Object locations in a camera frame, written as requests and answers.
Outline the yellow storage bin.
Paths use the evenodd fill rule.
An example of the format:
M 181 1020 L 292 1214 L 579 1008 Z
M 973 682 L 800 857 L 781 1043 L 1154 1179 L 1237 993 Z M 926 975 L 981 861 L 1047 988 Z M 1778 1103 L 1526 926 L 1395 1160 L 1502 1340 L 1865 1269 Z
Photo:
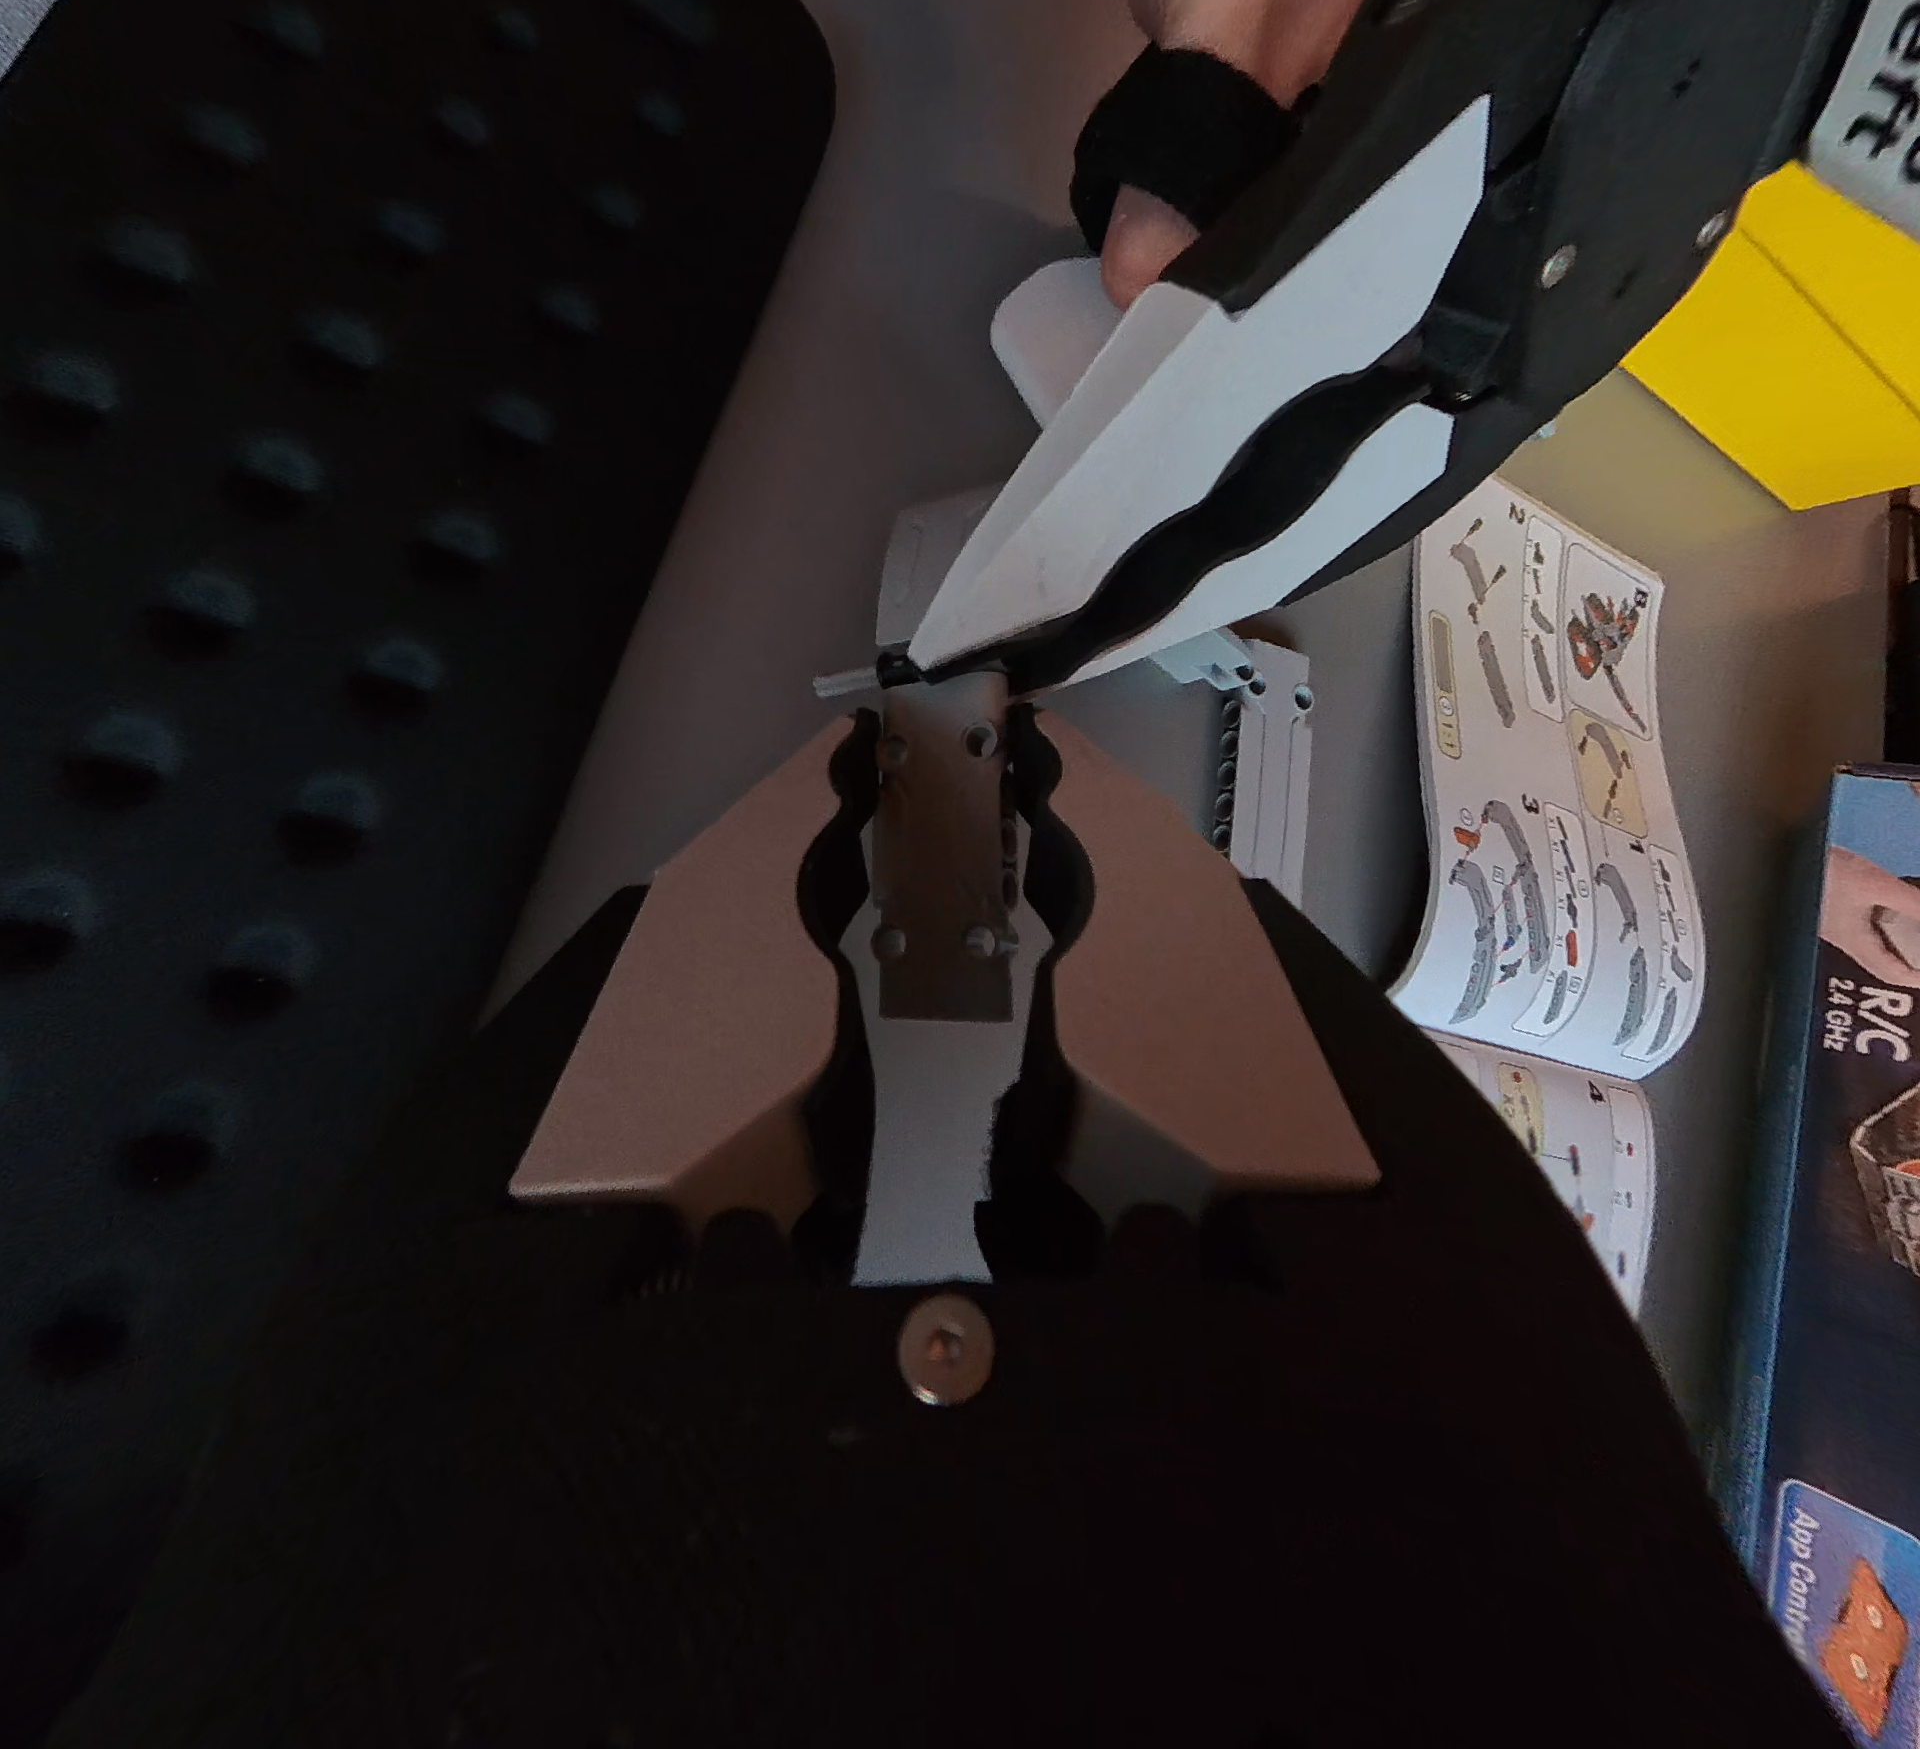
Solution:
M 1916 241 L 1804 161 L 1621 362 L 1789 510 L 1916 485 Z

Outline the curved grey toy panel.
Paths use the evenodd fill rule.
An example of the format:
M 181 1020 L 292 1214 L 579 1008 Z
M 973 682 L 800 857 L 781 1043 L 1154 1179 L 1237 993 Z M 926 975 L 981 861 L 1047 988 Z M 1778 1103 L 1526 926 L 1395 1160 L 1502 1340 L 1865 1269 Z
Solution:
M 924 620 L 926 605 L 939 593 L 954 562 L 965 548 L 981 516 L 995 506 L 997 485 L 969 486 L 939 501 L 906 506 L 888 535 L 881 577 L 877 591 L 877 646 L 886 655 L 900 655 Z M 1175 682 L 1211 682 L 1239 688 L 1256 674 L 1264 652 L 1276 639 L 1233 634 L 1228 629 L 1199 634 L 1162 651 L 1102 655 L 1072 671 L 1072 682 L 1107 674 L 1120 666 L 1151 660 Z

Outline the black perforated pad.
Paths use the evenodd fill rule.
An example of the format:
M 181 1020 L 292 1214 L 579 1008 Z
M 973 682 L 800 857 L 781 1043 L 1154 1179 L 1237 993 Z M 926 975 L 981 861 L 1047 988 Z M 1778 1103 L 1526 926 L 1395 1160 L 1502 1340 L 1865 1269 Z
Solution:
M 3 1747 L 476 1023 L 836 126 L 803 0 L 58 0 L 3 81 Z

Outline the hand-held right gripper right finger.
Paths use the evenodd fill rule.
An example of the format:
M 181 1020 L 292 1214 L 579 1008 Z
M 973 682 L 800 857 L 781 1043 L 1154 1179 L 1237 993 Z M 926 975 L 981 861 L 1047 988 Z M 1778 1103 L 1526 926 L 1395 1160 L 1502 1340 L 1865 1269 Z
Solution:
M 1140 1207 L 1379 1188 L 1228 861 L 1050 709 L 1009 714 L 1009 777 L 1047 945 L 974 1203 L 992 1273 L 1086 1279 Z

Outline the white instruction booklet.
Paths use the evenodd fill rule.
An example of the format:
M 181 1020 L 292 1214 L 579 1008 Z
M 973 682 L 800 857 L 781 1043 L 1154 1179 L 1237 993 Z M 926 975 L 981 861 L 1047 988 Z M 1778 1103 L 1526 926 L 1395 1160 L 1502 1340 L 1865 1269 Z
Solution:
M 1654 1247 L 1643 1079 L 1708 986 L 1655 691 L 1666 584 L 1499 477 L 1410 562 L 1426 918 L 1391 986 L 1632 1312 Z

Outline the long grey toy panel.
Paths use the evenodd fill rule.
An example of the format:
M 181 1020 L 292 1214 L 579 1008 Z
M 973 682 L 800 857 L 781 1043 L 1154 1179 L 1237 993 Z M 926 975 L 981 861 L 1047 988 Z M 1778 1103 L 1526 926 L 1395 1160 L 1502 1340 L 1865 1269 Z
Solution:
M 1315 709 L 1309 660 L 1226 631 L 1216 645 L 1206 670 L 1221 688 L 1214 848 L 1239 876 L 1303 902 Z

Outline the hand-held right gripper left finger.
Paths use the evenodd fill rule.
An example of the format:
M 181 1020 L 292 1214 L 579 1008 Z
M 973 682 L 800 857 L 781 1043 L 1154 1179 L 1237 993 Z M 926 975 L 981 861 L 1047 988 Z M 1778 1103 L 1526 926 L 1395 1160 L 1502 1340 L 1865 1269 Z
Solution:
M 516 1162 L 522 1203 L 735 1207 L 851 1279 L 874 1058 L 843 935 L 871 902 L 877 709 L 836 717 L 646 886 Z

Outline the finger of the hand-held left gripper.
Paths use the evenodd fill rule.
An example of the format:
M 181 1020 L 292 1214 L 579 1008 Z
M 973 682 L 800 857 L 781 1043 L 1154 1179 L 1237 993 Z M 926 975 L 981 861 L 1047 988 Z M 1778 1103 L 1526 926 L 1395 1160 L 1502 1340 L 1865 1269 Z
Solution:
M 1090 603 L 1018 638 L 1018 688 L 1047 691 L 1260 609 L 1434 486 L 1457 415 L 1430 403 L 1293 403 L 1222 482 L 1120 548 Z
M 920 671 L 1065 620 L 1260 420 L 1413 335 L 1484 195 L 1480 96 L 1242 311 L 1173 281 L 1114 325 L 931 599 Z

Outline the grey desk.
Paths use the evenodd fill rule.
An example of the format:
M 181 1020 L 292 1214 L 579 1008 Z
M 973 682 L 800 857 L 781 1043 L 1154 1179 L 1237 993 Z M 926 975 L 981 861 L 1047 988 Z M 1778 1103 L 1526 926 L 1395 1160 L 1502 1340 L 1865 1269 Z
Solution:
M 1033 439 L 992 311 L 1072 250 L 1071 146 L 1140 50 L 1123 0 L 803 5 L 836 58 L 825 165 L 485 1013 L 822 730 L 809 684 L 874 651 L 896 512 L 997 482 Z M 1710 1436 L 1799 852 L 1836 769 L 1878 758 L 1889 503 L 1794 512 L 1632 375 L 1509 477 L 1668 584 L 1668 782 L 1710 969 L 1694 1040 L 1647 1084 L 1643 1331 Z

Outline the blue toy robot box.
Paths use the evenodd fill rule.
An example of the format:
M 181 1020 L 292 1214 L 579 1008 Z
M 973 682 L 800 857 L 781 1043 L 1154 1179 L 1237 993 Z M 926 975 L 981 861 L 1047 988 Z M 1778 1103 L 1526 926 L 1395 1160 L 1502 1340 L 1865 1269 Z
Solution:
M 1855 1747 L 1916 1747 L 1916 769 L 1838 772 L 1789 874 L 1723 1514 Z

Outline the short grey toy panel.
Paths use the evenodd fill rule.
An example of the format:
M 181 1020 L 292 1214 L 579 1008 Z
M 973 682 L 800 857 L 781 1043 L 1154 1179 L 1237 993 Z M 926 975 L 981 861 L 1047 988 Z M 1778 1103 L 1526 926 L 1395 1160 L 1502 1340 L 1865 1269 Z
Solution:
M 881 1020 L 1013 1023 L 1006 714 L 995 670 L 881 694 L 871 855 Z

